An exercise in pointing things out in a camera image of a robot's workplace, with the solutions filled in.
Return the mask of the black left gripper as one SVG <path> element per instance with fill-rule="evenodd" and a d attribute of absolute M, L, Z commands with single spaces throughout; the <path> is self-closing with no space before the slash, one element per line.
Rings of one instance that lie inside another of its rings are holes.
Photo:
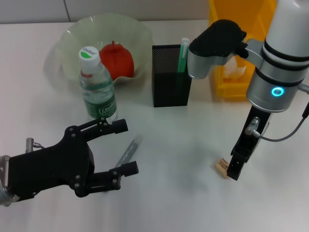
<path fill-rule="evenodd" d="M 89 195 L 86 185 L 93 173 L 93 153 L 81 130 L 71 126 L 56 145 L 9 159 L 8 190 L 29 199 L 40 191 L 67 185 L 82 198 Z"/>

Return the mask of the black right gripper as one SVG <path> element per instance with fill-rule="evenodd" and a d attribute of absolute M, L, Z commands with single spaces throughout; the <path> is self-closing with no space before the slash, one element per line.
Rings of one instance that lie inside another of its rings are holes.
<path fill-rule="evenodd" d="M 251 107 L 241 134 L 232 149 L 231 161 L 227 169 L 227 176 L 238 180 L 244 164 L 249 160 L 257 147 L 260 135 L 268 128 L 272 113 Z"/>

